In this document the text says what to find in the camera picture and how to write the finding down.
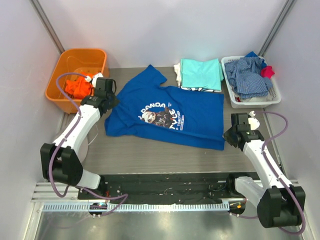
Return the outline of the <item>aluminium corner post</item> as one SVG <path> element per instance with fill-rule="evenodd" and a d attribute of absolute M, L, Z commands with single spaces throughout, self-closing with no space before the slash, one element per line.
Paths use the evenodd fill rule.
<path fill-rule="evenodd" d="M 56 49 L 60 54 L 65 51 L 56 31 L 54 30 L 47 14 L 45 13 L 41 3 L 39 0 L 29 0 L 30 4 L 32 5 L 33 9 L 35 10 L 37 16 L 39 17 L 40 21 L 42 22 L 44 28 L 46 29 L 48 35 L 50 36 L 51 40 L 53 41 Z"/>
<path fill-rule="evenodd" d="M 266 39 L 264 40 L 258 55 L 264 57 L 271 46 L 272 42 L 275 40 L 277 34 L 280 32 L 280 29 L 284 22 L 286 21 L 287 17 L 289 16 L 290 12 L 294 8 L 297 0 L 286 0 L 283 7 L 281 8 L 274 24 L 272 25 Z"/>

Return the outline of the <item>white plastic laundry basket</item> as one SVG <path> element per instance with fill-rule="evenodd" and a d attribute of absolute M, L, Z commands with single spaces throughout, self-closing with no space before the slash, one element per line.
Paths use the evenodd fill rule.
<path fill-rule="evenodd" d="M 278 104 L 280 103 L 281 101 L 281 94 L 280 94 L 280 91 L 278 89 L 278 85 L 277 85 L 277 82 L 276 82 L 276 79 L 274 76 L 272 76 L 270 78 L 270 81 L 272 82 L 273 84 L 273 87 L 269 90 L 268 92 L 268 95 L 266 96 L 267 99 L 266 101 L 237 101 L 236 99 L 236 94 L 233 90 L 233 87 L 230 85 L 229 83 L 229 79 L 227 77 L 227 73 L 226 73 L 226 70 L 225 70 L 225 64 L 226 63 L 229 63 L 229 62 L 232 62 L 232 61 L 237 61 L 239 60 L 240 58 L 244 57 L 244 55 L 239 55 L 239 56 L 225 56 L 221 59 L 221 65 L 222 65 L 222 71 L 223 71 L 223 74 L 224 74 L 224 80 L 225 80 L 225 84 L 226 84 L 226 87 L 227 87 L 227 92 L 229 94 L 229 98 L 230 98 L 230 103 L 231 103 L 231 106 L 234 108 L 234 109 L 250 109 L 250 108 L 265 108 L 267 106 L 270 106 L 270 105 L 274 105 L 274 104 Z"/>

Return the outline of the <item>right aluminium corner post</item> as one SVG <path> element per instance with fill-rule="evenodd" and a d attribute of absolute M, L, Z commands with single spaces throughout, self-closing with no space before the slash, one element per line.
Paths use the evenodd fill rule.
<path fill-rule="evenodd" d="M 274 24 L 272 25 L 266 39 L 264 40 L 258 55 L 264 57 L 271 46 L 272 42 L 275 40 L 277 34 L 280 32 L 280 29 L 284 22 L 286 21 L 287 17 L 289 16 L 290 12 L 294 8 L 297 0 L 286 0 L 283 7 L 281 8 Z"/>

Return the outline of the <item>orange t shirt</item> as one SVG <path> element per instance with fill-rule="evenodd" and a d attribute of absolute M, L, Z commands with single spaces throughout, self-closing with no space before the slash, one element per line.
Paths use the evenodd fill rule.
<path fill-rule="evenodd" d="M 91 73 L 85 74 L 82 72 L 83 76 L 78 76 L 76 80 L 66 80 L 66 86 L 64 91 L 72 96 L 74 99 L 82 100 L 88 95 L 92 95 L 94 92 L 94 87 L 91 83 L 94 75 Z"/>

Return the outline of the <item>blue t shirt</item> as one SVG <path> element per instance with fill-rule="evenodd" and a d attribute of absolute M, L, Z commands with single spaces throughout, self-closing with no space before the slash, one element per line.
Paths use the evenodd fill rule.
<path fill-rule="evenodd" d="M 104 122 L 106 135 L 224 150 L 224 95 L 163 86 L 166 81 L 152 65 L 129 80 Z"/>

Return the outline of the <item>orange plastic tub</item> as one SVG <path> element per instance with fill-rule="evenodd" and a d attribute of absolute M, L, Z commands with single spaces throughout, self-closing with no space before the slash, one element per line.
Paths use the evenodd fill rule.
<path fill-rule="evenodd" d="M 99 48 L 73 48 L 60 55 L 45 90 L 45 96 L 64 113 L 75 114 L 78 111 L 77 108 L 60 92 L 56 85 L 57 78 L 65 73 L 84 75 L 102 73 L 104 77 L 109 77 L 107 53 Z"/>

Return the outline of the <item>blue checkered shirt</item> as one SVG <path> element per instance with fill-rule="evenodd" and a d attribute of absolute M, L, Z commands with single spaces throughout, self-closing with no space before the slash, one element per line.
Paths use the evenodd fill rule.
<path fill-rule="evenodd" d="M 265 97 L 273 88 L 272 81 L 261 76 L 263 63 L 262 58 L 255 56 L 241 57 L 224 64 L 228 82 L 240 98 Z"/>

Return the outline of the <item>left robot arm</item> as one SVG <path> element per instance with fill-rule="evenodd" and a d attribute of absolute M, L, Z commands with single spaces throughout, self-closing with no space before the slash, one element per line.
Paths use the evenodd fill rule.
<path fill-rule="evenodd" d="M 78 157 L 81 145 L 91 128 L 119 100 L 115 95 L 115 80 L 98 73 L 88 80 L 93 84 L 93 94 L 87 95 L 76 106 L 77 113 L 64 132 L 53 143 L 40 148 L 43 177 L 55 183 L 89 189 L 93 198 L 100 200 L 107 192 L 102 177 L 85 170 Z"/>

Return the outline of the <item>red cloth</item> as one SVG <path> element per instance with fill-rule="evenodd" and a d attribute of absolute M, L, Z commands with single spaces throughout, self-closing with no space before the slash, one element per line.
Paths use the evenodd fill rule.
<path fill-rule="evenodd" d="M 273 68 L 272 66 L 270 65 L 267 65 L 266 67 L 264 67 L 261 72 L 260 72 L 260 75 L 263 77 L 263 78 L 271 78 L 273 75 L 275 74 L 275 72 L 273 71 Z"/>

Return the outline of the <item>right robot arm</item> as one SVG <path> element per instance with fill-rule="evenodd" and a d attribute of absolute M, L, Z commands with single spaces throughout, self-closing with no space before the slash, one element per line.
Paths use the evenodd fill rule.
<path fill-rule="evenodd" d="M 273 160 L 267 148 L 269 140 L 258 130 L 260 122 L 256 114 L 256 111 L 231 114 L 231 127 L 223 138 L 248 157 L 261 184 L 244 173 L 233 173 L 226 179 L 226 193 L 233 198 L 242 195 L 251 202 L 264 228 L 285 231 L 287 227 L 299 226 L 296 234 L 300 235 L 306 228 L 305 191 L 293 185 Z"/>

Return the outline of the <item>left aluminium corner post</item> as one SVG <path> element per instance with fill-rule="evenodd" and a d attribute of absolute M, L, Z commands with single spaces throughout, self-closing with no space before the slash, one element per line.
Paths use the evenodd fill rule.
<path fill-rule="evenodd" d="M 30 4 L 32 5 L 33 9 L 35 10 L 37 16 L 39 17 L 40 21 L 42 22 L 44 28 L 46 29 L 48 35 L 50 36 L 51 40 L 53 41 L 56 49 L 60 54 L 65 51 L 56 31 L 54 30 L 47 14 L 45 13 L 41 3 L 39 0 L 29 0 Z"/>

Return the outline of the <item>blue cloth in basket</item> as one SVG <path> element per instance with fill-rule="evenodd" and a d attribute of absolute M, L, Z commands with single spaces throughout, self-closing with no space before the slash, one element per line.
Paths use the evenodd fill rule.
<path fill-rule="evenodd" d="M 246 58 L 249 58 L 249 57 L 257 57 L 258 55 L 254 52 L 254 51 L 251 51 L 249 52 L 247 55 L 245 55 Z M 267 64 L 265 62 L 265 60 L 263 59 L 262 60 L 262 63 L 261 63 L 261 68 L 264 69 L 267 67 Z"/>

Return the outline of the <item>folded white printed t shirt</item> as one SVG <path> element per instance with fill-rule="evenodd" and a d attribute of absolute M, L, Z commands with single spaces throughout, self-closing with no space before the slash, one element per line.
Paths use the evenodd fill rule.
<path fill-rule="evenodd" d="M 207 93 L 221 93 L 222 90 L 214 90 L 209 88 L 203 88 L 203 87 L 183 87 L 182 86 L 182 75 L 181 75 L 181 64 L 177 63 L 173 66 L 174 72 L 176 74 L 176 82 L 177 86 L 180 89 L 186 90 L 186 91 L 193 91 L 193 92 L 207 92 Z"/>

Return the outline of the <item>folded teal t shirt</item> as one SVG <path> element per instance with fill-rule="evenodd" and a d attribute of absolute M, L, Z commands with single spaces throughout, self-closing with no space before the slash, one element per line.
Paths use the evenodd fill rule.
<path fill-rule="evenodd" d="M 181 85 L 184 88 L 222 90 L 221 82 L 224 78 L 218 58 L 208 61 L 182 58 L 180 60 L 180 75 Z"/>

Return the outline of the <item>grey cap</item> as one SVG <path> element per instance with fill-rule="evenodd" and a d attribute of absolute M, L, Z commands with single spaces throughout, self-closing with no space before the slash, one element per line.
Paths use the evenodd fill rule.
<path fill-rule="evenodd" d="M 84 140 L 82 141 L 82 143 L 79 147 L 78 153 L 77 153 L 77 157 L 78 157 L 80 163 L 83 163 L 87 157 L 88 149 L 89 149 L 88 144 L 89 144 L 88 137 L 86 136 L 84 138 Z"/>

